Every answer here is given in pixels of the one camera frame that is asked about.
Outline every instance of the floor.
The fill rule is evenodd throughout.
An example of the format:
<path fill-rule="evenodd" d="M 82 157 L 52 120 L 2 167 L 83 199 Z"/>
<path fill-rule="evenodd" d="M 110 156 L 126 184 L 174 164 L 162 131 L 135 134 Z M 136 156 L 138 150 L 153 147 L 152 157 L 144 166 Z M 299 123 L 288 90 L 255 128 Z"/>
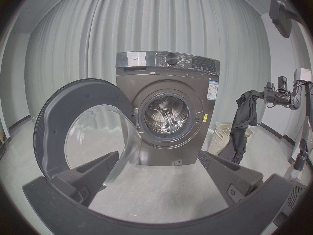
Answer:
<path fill-rule="evenodd" d="M 41 176 L 33 153 L 35 120 L 28 119 L 11 131 L 12 141 L 0 160 L 0 178 L 20 212 L 40 234 L 52 234 L 35 214 L 22 186 Z M 286 172 L 292 146 L 262 127 L 251 127 L 253 138 L 240 165 L 260 171 L 266 180 L 271 174 Z M 203 146 L 208 148 L 210 133 Z M 302 183 L 311 180 L 305 168 Z M 136 166 L 130 178 L 97 194 L 90 209 L 138 222 L 167 223 L 186 221 L 213 214 L 227 204 L 199 161 L 175 167 Z M 262 235 L 276 229 L 271 224 Z"/>

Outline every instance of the laundry basket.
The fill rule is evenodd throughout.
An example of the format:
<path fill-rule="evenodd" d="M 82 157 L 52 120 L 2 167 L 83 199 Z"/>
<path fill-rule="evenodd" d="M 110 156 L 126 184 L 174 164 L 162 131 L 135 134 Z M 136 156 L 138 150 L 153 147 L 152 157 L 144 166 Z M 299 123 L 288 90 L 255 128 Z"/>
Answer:
<path fill-rule="evenodd" d="M 232 123 L 229 122 L 216 122 L 215 123 L 215 129 L 214 129 L 214 134 L 211 139 L 208 152 L 212 153 L 214 155 L 218 155 L 221 150 L 223 150 L 226 145 L 229 142 L 229 135 L 230 135 L 230 130 L 232 128 Z M 247 145 L 249 141 L 251 140 L 253 135 L 253 131 L 251 131 L 249 128 L 246 130 L 246 135 L 245 137 L 248 139 Z"/>

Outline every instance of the stainless steel drum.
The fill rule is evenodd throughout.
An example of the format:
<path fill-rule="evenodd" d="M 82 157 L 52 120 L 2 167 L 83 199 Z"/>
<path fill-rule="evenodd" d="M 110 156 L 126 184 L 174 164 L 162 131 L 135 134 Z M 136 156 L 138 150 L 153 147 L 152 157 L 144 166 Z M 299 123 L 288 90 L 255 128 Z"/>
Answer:
<path fill-rule="evenodd" d="M 184 101 L 174 96 L 164 96 L 149 104 L 145 122 L 154 131 L 173 133 L 180 129 L 188 117 Z"/>

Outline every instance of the black garment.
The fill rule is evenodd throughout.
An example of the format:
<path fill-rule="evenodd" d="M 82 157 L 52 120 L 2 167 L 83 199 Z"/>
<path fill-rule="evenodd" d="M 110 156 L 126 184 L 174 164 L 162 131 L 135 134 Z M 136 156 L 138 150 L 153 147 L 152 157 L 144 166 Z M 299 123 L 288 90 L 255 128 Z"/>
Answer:
<path fill-rule="evenodd" d="M 227 146 L 219 153 L 219 157 L 239 164 L 246 151 L 248 139 L 245 137 L 246 129 L 249 125 L 257 125 L 256 116 L 256 96 L 251 93 L 256 91 L 248 91 L 241 95 L 236 101 L 238 109 L 230 131 L 230 140 Z"/>

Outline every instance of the vent grille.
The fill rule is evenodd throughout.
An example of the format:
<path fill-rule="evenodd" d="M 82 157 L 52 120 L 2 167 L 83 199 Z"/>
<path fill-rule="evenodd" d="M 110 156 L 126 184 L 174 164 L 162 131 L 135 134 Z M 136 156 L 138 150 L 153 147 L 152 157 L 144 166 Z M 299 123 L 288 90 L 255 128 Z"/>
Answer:
<path fill-rule="evenodd" d="M 208 170 L 210 160 L 201 151 L 198 151 L 198 159 L 203 167 Z"/>
<path fill-rule="evenodd" d="M 292 188 L 291 194 L 288 197 L 288 206 L 290 208 L 294 208 L 294 204 L 295 201 L 298 197 L 299 192 L 302 190 L 302 188 L 300 186 L 295 186 L 294 188 Z"/>

